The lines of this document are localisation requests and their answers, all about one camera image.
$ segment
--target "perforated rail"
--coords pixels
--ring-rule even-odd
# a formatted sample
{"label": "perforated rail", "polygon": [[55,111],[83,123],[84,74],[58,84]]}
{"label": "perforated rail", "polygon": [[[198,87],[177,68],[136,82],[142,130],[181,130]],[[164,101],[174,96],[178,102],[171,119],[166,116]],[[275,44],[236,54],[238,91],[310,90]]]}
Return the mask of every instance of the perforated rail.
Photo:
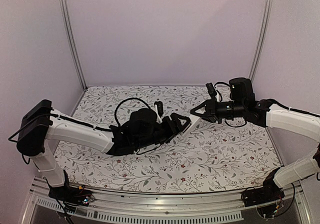
{"label": "perforated rail", "polygon": [[[57,202],[50,198],[38,197],[39,206],[49,208],[58,212],[63,212]],[[131,216],[107,213],[100,210],[81,211],[79,213],[70,212],[78,217],[97,220],[105,223],[114,224],[223,224],[243,220],[241,211],[233,211],[222,214],[191,217],[149,217],[149,216]]]}

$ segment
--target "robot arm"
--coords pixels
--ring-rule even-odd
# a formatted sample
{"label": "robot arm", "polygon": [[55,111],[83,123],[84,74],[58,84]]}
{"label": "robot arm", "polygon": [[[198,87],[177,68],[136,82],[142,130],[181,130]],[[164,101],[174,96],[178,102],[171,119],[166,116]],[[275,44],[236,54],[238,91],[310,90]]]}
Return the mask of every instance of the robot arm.
{"label": "robot arm", "polygon": [[[306,111],[288,108],[273,99],[255,100],[251,81],[235,78],[229,81],[231,101],[218,102],[211,83],[206,85],[211,99],[193,108],[191,125],[184,131],[187,135],[200,119],[221,123],[222,119],[244,118],[260,127],[280,128],[294,132],[320,143],[320,116]],[[320,148],[294,163],[273,170],[264,180],[263,187],[243,193],[245,205],[257,205],[284,196],[282,188],[295,181],[320,172]]]}
{"label": "robot arm", "polygon": [[132,112],[129,121],[123,125],[116,120],[118,126],[110,125],[109,128],[67,116],[53,109],[51,104],[49,100],[42,100],[30,110],[22,119],[21,129],[9,141],[16,142],[22,156],[33,161],[50,187],[49,196],[72,205],[87,206],[94,198],[89,190],[69,186],[68,175],[57,164],[48,140],[71,142],[108,155],[124,156],[146,146],[168,143],[190,124],[188,117],[177,113],[161,118],[163,107],[159,101],[155,103],[155,110],[147,105],[148,108]]}

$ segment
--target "gray leaf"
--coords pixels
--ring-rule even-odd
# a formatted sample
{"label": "gray leaf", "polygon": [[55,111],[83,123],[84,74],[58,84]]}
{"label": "gray leaf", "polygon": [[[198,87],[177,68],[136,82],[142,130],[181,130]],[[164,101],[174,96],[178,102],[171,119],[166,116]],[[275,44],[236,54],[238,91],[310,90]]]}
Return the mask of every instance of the gray leaf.
{"label": "gray leaf", "polygon": [[143,183],[143,186],[147,185],[149,183],[148,180],[145,180],[144,183]]}

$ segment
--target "white wall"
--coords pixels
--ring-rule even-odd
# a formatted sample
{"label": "white wall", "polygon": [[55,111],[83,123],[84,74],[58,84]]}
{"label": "white wall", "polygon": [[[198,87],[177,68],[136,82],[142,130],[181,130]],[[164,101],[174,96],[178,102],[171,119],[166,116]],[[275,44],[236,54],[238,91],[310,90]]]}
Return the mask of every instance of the white wall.
{"label": "white wall", "polygon": [[7,138],[40,100],[70,113],[81,92],[59,0],[0,0],[1,223],[18,223],[35,174]]}
{"label": "white wall", "polygon": [[248,76],[265,0],[67,0],[89,86]]}
{"label": "white wall", "polygon": [[[286,106],[320,113],[320,0],[273,0],[270,21],[253,87],[258,99],[274,98]],[[286,163],[317,143],[272,130]],[[320,221],[320,182],[302,181],[314,223]]]}

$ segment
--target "floral pattern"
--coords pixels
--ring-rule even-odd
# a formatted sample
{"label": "floral pattern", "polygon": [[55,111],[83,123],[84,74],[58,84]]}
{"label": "floral pattern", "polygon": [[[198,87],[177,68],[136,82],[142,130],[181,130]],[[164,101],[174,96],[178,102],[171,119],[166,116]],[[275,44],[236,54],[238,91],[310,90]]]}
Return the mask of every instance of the floral pattern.
{"label": "floral pattern", "polygon": [[[220,87],[223,99],[228,88]],[[138,97],[152,105],[162,101],[164,115],[172,112],[189,116],[191,108],[209,98],[200,86],[106,86],[90,87],[74,117],[101,127],[115,125],[118,103]],[[139,101],[125,102],[118,110],[124,123]],[[242,125],[241,118],[229,120]],[[143,151],[151,150],[154,145]],[[109,156],[92,148],[61,141],[55,158],[73,183],[93,187],[153,193],[215,192],[255,187],[280,162],[264,128],[248,123],[232,128],[225,123],[201,121],[183,138],[143,155]]]}

